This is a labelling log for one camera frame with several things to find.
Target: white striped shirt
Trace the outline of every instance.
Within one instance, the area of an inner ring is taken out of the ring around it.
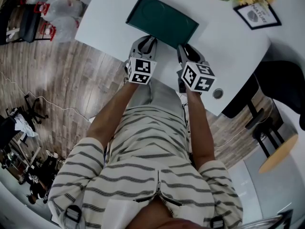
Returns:
[[[210,161],[197,171],[188,145],[185,123],[175,113],[152,105],[127,109],[108,145],[106,164],[100,142],[82,139],[54,180],[49,207],[58,217],[84,192],[86,228],[99,229],[110,199],[143,208],[159,195],[174,218],[209,227],[221,216],[225,228],[241,225],[242,205],[224,164]],[[183,216],[185,210],[197,217]]]

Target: picture frame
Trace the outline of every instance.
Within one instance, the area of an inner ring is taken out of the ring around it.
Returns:
[[[266,9],[259,3],[254,3],[251,5],[237,6],[234,10],[251,30],[282,25],[270,5]]]

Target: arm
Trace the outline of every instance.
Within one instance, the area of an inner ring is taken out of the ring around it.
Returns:
[[[99,140],[102,146],[106,147],[138,86],[138,84],[126,83],[95,117],[87,137]]]
[[[206,112],[199,93],[186,89],[189,106],[191,143],[194,162],[199,169],[204,163],[215,160],[214,142]]]
[[[87,137],[70,152],[49,193],[48,205],[54,216],[72,205],[88,183],[104,168],[104,147],[120,123],[125,108],[138,85],[125,84],[98,113]]]
[[[215,200],[215,216],[224,219],[226,229],[241,225],[243,208],[224,164],[215,160],[214,142],[200,95],[187,89],[191,142],[196,167],[209,184]]]

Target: white table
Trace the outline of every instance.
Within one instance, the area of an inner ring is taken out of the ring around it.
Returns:
[[[252,31],[232,9],[219,0],[161,0],[197,21],[200,26],[189,43],[210,63],[217,81],[202,95],[207,110],[215,115],[230,103],[249,79],[270,46],[263,30]],[[137,0],[92,0],[75,39],[121,61],[128,59],[132,43],[144,32],[125,24]],[[174,48],[159,41],[154,78],[178,90],[181,69]],[[213,98],[221,88],[221,99]]]

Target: cable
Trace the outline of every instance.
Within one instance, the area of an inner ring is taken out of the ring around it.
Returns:
[[[262,122],[258,122],[258,123],[256,123],[255,125],[258,125],[258,124],[261,124],[261,123],[263,123],[263,122],[265,122],[269,117],[270,117],[270,115],[271,115],[271,113],[272,113],[272,110],[273,110],[273,102],[272,102],[272,99],[271,98],[269,98],[269,100],[271,101],[271,110],[270,110],[270,113],[269,113],[269,115],[268,115],[268,117],[264,120],[264,121],[262,121]],[[188,104],[183,104],[182,105],[182,108],[183,108],[183,111],[184,111],[184,121],[185,121],[185,124],[186,124],[186,128],[187,128],[187,126],[188,126],[188,121],[186,120],[186,114],[185,114],[185,106],[187,106]],[[239,133],[237,133],[235,136],[233,136],[229,141],[227,141],[225,144],[223,144],[223,145],[221,145],[221,146],[216,146],[216,147],[214,147],[214,148],[220,148],[220,147],[223,147],[223,146],[226,146],[228,143],[230,143],[235,137],[237,137],[242,131],[244,131],[244,130],[246,130],[246,128],[244,128],[244,129],[242,129]]]
[[[273,110],[273,102],[272,102],[272,99],[271,98],[269,98],[269,100],[271,101],[271,110],[270,110],[270,113],[269,113],[269,115],[268,115],[268,117],[264,120],[264,121],[262,121],[262,122],[258,122],[258,123],[256,123],[255,125],[258,125],[258,124],[261,124],[261,123],[263,123],[263,122],[265,122],[269,117],[270,117],[270,115],[271,115],[271,113],[272,113],[272,110]],[[214,147],[214,148],[219,148],[219,147],[223,147],[223,146],[226,146],[229,142],[231,142],[236,136],[238,136],[243,130],[245,130],[246,128],[244,128],[244,129],[242,129],[239,133],[237,133],[235,136],[233,136],[229,141],[227,141],[225,144],[223,144],[223,145],[221,145],[221,146],[216,146],[216,147]]]
[[[22,91],[22,89],[18,86],[18,83],[17,83],[17,82],[12,82],[9,78],[6,78],[6,76],[5,76],[5,74],[4,74],[3,72],[0,71],[0,73],[4,76],[4,79],[5,79],[6,81],[8,80],[8,81],[10,81],[10,83],[15,83],[15,84],[17,85],[17,87],[19,88],[19,90],[22,92],[22,94],[23,94],[24,96],[26,96],[26,95],[28,95],[28,94],[32,94],[35,98],[43,98],[47,103],[50,103],[51,105],[54,105],[54,106],[60,108],[62,111],[65,111],[65,110],[68,110],[68,109],[72,109],[72,110],[74,110],[75,113],[77,113],[78,115],[80,115],[81,117],[83,117],[87,122],[90,122],[85,116],[83,116],[83,115],[80,113],[80,111],[79,111],[77,108],[71,108],[71,107],[69,107],[69,108],[61,108],[61,107],[59,107],[58,105],[51,103],[50,101],[48,101],[48,100],[47,100],[45,97],[43,97],[43,96],[36,97],[31,91],[28,91],[28,93],[25,94],[25,93]]]

